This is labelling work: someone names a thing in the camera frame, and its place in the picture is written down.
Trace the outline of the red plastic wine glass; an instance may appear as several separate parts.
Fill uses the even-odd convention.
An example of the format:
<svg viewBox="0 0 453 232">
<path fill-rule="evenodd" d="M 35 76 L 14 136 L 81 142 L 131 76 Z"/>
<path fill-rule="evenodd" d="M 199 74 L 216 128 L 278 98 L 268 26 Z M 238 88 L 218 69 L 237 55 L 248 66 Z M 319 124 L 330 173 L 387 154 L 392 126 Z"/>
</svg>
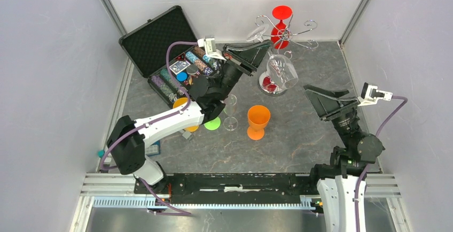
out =
<svg viewBox="0 0 453 232">
<path fill-rule="evenodd" d="M 284 49 L 289 45 L 289 40 L 285 38 L 287 24 L 284 23 L 284 20 L 291 18 L 292 15 L 292 9 L 286 5 L 280 5 L 273 9 L 272 16 L 278 20 L 278 23 L 273 25 L 270 39 L 274 43 L 275 49 Z"/>
</svg>

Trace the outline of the clear wine glass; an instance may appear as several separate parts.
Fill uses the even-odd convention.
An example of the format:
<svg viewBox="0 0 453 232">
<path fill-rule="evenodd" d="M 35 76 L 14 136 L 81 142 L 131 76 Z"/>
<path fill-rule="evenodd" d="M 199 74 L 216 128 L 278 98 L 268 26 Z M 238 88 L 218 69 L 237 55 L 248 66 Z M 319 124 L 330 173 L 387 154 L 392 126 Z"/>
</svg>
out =
<svg viewBox="0 0 453 232">
<path fill-rule="evenodd" d="M 224 100 L 224 104 L 224 112 L 227 115 L 224 120 L 224 126 L 226 130 L 233 131 L 238 127 L 238 120 L 234 117 L 237 110 L 237 97 L 233 94 L 230 94 Z"/>
<path fill-rule="evenodd" d="M 268 61 L 266 70 L 259 76 L 260 89 L 272 96 L 285 93 L 289 88 L 295 86 L 299 80 L 297 72 L 291 62 L 291 51 L 283 55 L 267 51 Z"/>
</svg>

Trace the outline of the orange plastic wine glass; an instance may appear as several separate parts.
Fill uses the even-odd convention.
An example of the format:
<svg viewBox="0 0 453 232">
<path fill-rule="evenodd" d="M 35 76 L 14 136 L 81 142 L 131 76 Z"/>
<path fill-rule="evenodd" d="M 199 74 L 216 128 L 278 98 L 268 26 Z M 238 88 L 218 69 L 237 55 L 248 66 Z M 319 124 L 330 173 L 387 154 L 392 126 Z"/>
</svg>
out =
<svg viewBox="0 0 453 232">
<path fill-rule="evenodd" d="M 265 127 L 271 118 L 269 109 L 263 105 L 254 105 L 247 112 L 249 127 L 247 136 L 252 140 L 260 140 L 265 135 Z"/>
</svg>

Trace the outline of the clear wine glass front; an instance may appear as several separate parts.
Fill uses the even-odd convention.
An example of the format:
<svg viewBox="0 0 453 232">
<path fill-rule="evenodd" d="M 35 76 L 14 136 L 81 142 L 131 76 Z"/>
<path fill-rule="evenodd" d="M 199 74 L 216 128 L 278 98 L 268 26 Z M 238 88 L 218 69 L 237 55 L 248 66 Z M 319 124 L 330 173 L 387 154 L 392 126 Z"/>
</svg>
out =
<svg viewBox="0 0 453 232">
<path fill-rule="evenodd" d="M 224 100 L 224 104 L 224 112 L 227 115 L 224 120 L 224 126 L 226 130 L 233 131 L 238 127 L 238 120 L 234 117 L 237 110 L 237 97 L 233 94 L 230 94 Z"/>
</svg>

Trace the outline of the green plastic wine glass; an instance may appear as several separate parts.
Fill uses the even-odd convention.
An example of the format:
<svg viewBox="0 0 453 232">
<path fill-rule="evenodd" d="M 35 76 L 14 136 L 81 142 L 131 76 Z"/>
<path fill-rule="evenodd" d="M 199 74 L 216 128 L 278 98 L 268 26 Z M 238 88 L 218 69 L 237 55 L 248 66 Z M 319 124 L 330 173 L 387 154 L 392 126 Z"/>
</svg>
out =
<svg viewBox="0 0 453 232">
<path fill-rule="evenodd" d="M 207 130 L 217 130 L 221 125 L 221 119 L 219 117 L 204 124 Z"/>
</svg>

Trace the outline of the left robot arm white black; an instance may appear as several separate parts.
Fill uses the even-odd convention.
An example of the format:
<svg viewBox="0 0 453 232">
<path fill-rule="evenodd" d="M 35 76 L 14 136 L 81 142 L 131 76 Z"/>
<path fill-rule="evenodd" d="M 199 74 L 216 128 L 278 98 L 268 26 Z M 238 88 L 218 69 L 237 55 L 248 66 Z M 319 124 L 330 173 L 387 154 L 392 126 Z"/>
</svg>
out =
<svg viewBox="0 0 453 232">
<path fill-rule="evenodd" d="M 115 162 L 113 169 L 120 174 L 133 174 L 144 180 L 155 193 L 167 189 L 168 179 L 163 169 L 145 154 L 145 147 L 187 127 L 203 125 L 214 120 L 225 108 L 225 99 L 244 74 L 252 76 L 273 46 L 271 40 L 245 46 L 226 44 L 221 52 L 215 49 L 213 38 L 196 42 L 177 41 L 176 45 L 203 47 L 208 56 L 223 61 L 218 75 L 200 75 L 189 90 L 181 91 L 187 97 L 185 105 L 138 120 L 121 117 L 108 138 L 106 154 Z"/>
</svg>

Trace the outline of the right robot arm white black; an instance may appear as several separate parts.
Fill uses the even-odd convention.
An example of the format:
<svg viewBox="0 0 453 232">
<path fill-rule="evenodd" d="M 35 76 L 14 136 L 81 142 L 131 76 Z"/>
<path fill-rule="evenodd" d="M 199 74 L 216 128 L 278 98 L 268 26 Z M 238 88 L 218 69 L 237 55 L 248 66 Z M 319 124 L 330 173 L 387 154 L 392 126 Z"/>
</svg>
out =
<svg viewBox="0 0 453 232">
<path fill-rule="evenodd" d="M 327 231 L 365 231 L 365 174 L 384 151 L 380 139 L 363 131 L 357 109 L 390 100 L 390 93 L 380 92 L 365 83 L 358 97 L 348 97 L 348 90 L 329 91 L 312 85 L 304 86 L 322 121 L 333 124 L 343 146 L 335 146 L 328 164 L 316 164 L 309 174 L 309 188 L 319 194 Z"/>
</svg>

